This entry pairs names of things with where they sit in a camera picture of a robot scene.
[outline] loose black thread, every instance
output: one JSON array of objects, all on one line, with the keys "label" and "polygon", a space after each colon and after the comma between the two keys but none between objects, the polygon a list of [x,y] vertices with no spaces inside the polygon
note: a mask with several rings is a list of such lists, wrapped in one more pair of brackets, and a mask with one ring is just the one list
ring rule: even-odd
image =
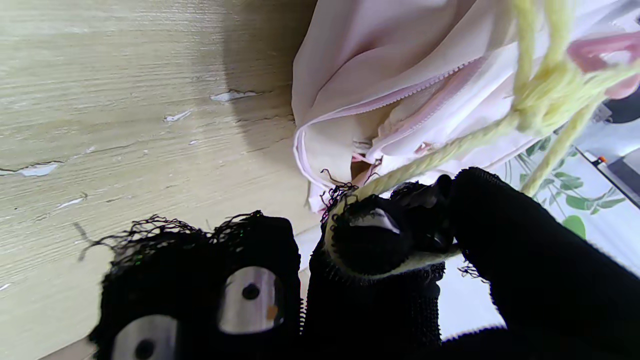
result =
[{"label": "loose black thread", "polygon": [[479,273],[478,270],[468,261],[465,261],[467,265],[459,267],[458,270],[461,272],[462,277],[466,277],[467,275],[471,276],[472,279],[480,279],[485,284],[489,284],[487,280],[485,280]]},{"label": "loose black thread", "polygon": [[74,223],[83,240],[90,243],[89,246],[81,251],[79,260],[82,261],[86,253],[93,247],[106,246],[110,248],[115,256],[111,262],[111,271],[105,276],[105,281],[107,281],[108,278],[119,273],[124,268],[140,264],[158,249],[177,241],[176,238],[169,236],[156,236],[158,234],[192,234],[194,236],[191,236],[190,240],[184,243],[185,249],[189,249],[197,243],[218,243],[228,239],[239,239],[243,232],[243,224],[260,216],[263,216],[263,214],[259,210],[253,213],[236,215],[224,221],[212,232],[209,232],[193,227],[184,221],[169,220],[166,217],[155,214],[148,219],[132,222],[131,228],[127,231],[105,236],[95,241],[89,239],[78,223]]}]

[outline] white patch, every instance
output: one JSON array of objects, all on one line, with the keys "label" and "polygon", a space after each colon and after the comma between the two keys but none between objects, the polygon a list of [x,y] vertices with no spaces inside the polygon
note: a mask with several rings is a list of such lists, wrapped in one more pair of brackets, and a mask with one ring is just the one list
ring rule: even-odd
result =
[{"label": "white patch", "polygon": [[165,122],[175,122],[178,120],[182,120],[184,118],[186,118],[187,116],[191,115],[191,110],[187,110],[184,113],[180,113],[176,116],[167,116],[164,118]]},{"label": "white patch", "polygon": [[61,209],[61,208],[66,208],[66,207],[67,207],[67,206],[69,206],[69,205],[77,204],[78,202],[82,202],[82,201],[84,201],[85,199],[86,199],[86,195],[84,195],[84,194],[83,194],[83,196],[82,196],[82,197],[79,197],[78,199],[74,199],[74,200],[71,200],[71,201],[65,202],[64,204],[60,204],[60,205],[58,205],[58,207],[57,207],[57,208],[55,208],[55,209],[53,209],[53,211],[59,210],[59,209]]},{"label": "white patch", "polygon": [[22,174],[24,176],[45,176],[49,175],[61,164],[62,162],[60,161],[52,161],[50,163],[31,165],[16,171],[0,170],[0,175]]},{"label": "white patch", "polygon": [[255,93],[252,91],[247,92],[238,92],[235,90],[231,90],[230,92],[225,92],[224,94],[212,95],[211,100],[214,101],[231,101],[235,99],[241,99],[243,97],[262,95],[262,93]]}]

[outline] wooden wall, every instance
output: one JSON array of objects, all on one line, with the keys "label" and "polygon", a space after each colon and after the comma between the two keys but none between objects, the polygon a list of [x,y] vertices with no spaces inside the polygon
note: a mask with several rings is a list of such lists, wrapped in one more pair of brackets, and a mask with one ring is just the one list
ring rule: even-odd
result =
[{"label": "wooden wall", "polygon": [[[317,223],[290,107],[314,3],[0,3],[0,358],[37,359],[95,324],[111,254],[79,261],[74,223],[94,240],[154,213]],[[231,90],[257,95],[216,100]]]}]

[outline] peeling paint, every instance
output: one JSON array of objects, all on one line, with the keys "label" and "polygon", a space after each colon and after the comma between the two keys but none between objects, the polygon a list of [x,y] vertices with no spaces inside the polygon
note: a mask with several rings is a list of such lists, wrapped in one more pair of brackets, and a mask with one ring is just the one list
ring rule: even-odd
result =
[{"label": "peeling paint", "polygon": [[231,90],[223,94],[212,95],[210,96],[210,98],[213,101],[231,101],[235,99],[242,99],[243,97],[256,96],[256,95],[262,95],[262,93],[256,93],[252,91],[239,92],[236,90]]},{"label": "peeling paint", "polygon": [[95,149],[96,149],[96,147],[92,146],[89,149],[85,150],[82,154],[70,157],[69,160],[77,159],[82,155],[91,154]]},{"label": "peeling paint", "polygon": [[18,170],[8,170],[0,168],[0,176],[22,174],[24,176],[45,176],[49,175],[58,166],[64,164],[62,161],[50,161],[48,163],[37,163]]},{"label": "peeling paint", "polygon": [[187,116],[191,115],[191,109],[185,111],[184,113],[180,113],[176,116],[167,116],[164,118],[165,122],[175,122],[175,121],[179,121],[182,120],[184,118],[186,118]]},{"label": "peeling paint", "polygon": [[64,204],[60,204],[60,205],[58,205],[57,208],[53,209],[53,211],[60,210],[61,208],[66,208],[69,205],[73,205],[73,204],[77,204],[79,202],[82,202],[82,201],[86,200],[87,197],[88,197],[88,195],[86,193],[82,193],[81,197],[79,197],[77,199],[74,199],[74,200],[71,200],[71,201],[68,201],[68,202],[65,202]]}]

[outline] pink fabric bag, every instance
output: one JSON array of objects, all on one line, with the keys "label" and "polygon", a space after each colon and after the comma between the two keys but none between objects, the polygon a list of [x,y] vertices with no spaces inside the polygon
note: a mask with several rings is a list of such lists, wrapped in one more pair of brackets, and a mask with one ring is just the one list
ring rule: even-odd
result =
[{"label": "pink fabric bag", "polygon": [[[574,39],[640,30],[637,0],[576,1],[575,14]],[[541,21],[539,57],[547,37]],[[292,97],[294,155],[311,182],[311,209],[323,210],[321,195],[336,181],[363,184],[504,116],[515,41],[505,0],[319,0],[294,62]],[[427,179],[491,170],[536,140],[513,133]],[[356,161],[371,166],[354,176]]]}]

